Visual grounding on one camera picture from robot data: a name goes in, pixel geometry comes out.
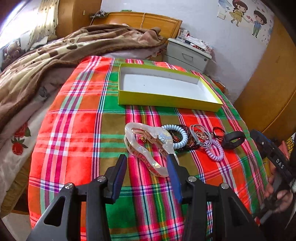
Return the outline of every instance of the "tablecloth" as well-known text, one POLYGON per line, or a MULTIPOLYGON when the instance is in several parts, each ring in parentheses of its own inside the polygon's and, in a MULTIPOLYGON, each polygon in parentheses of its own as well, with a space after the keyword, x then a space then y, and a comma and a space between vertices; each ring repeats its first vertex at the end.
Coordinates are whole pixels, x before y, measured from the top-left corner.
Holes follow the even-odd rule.
MULTIPOLYGON (((207 184, 228 183, 245 207, 254 212, 263 200, 267 183, 259 152, 236 109, 206 76, 203 78, 222 100, 216 112, 199 110, 118 105, 118 71, 121 63, 156 65, 188 71, 165 62, 123 60, 90 56, 84 59, 63 85, 48 110, 32 154, 29 181, 31 225, 52 202, 65 183, 86 184, 105 173, 121 153, 128 156, 128 169, 120 197, 107 205, 113 240, 180 240, 186 205, 174 198, 169 178, 153 176, 145 164, 127 152, 124 126, 141 122, 202 124, 209 130, 222 127, 239 130, 246 141, 235 150, 225 150, 224 159, 214 162, 203 148, 178 154, 181 166, 207 184)), ((155 146, 145 144, 155 160, 166 166, 155 146)), ((81 213, 81 239, 86 239, 85 203, 81 213)), ((207 233, 211 232, 211 204, 208 203, 207 233)))

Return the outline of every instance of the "headboard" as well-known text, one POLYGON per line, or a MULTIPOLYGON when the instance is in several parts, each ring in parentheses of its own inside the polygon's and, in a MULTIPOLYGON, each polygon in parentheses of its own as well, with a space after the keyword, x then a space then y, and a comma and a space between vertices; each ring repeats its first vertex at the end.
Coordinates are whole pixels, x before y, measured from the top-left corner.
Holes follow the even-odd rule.
POLYGON ((95 18, 93 24, 127 24, 133 28, 151 29, 160 27, 160 35, 176 38, 182 21, 162 15, 143 12, 111 12, 106 18, 95 18))

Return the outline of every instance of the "hand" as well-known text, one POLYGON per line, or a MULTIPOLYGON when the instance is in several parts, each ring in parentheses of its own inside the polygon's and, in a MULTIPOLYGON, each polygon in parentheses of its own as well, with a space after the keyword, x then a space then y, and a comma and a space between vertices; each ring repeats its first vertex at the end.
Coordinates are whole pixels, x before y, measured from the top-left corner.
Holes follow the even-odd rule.
MULTIPOLYGON (((270 171, 272 175, 268 179, 268 184, 264 192, 265 197, 269 197, 274 192, 274 188, 272 187, 272 184, 274 182, 274 174, 276 172, 276 167, 271 162, 270 162, 270 171)), ((291 193, 291 191, 288 191, 288 190, 279 191, 277 194, 277 199, 281 199, 282 197, 283 199, 281 200, 281 204, 278 208, 275 209, 275 213, 281 213, 285 211, 292 203, 293 194, 291 193)))

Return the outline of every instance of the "brown blanket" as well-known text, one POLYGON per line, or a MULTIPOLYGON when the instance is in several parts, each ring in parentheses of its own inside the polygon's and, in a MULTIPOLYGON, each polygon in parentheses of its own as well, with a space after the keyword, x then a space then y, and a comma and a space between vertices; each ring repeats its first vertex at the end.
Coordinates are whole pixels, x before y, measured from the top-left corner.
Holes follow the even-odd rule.
POLYGON ((161 46, 166 39, 159 32, 159 28, 93 25, 26 53, 0 74, 0 132, 35 96, 43 77, 52 68, 76 67, 89 55, 161 46))

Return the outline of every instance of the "purple spiral hair tie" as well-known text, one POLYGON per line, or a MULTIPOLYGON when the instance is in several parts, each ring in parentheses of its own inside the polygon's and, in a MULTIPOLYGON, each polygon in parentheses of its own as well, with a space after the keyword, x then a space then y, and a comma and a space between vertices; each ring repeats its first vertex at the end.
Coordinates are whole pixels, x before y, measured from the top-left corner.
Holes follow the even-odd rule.
POLYGON ((215 139, 212 139, 212 145, 217 147, 218 148, 218 151, 220 153, 220 156, 216 156, 215 154, 213 154, 210 150, 210 148, 206 148, 205 149, 205 152, 206 154, 208 155, 209 158, 211 158, 212 160, 216 161, 216 162, 220 162, 222 161, 223 157, 224 157, 224 150, 222 148, 222 146, 220 145, 220 143, 215 140, 215 139))

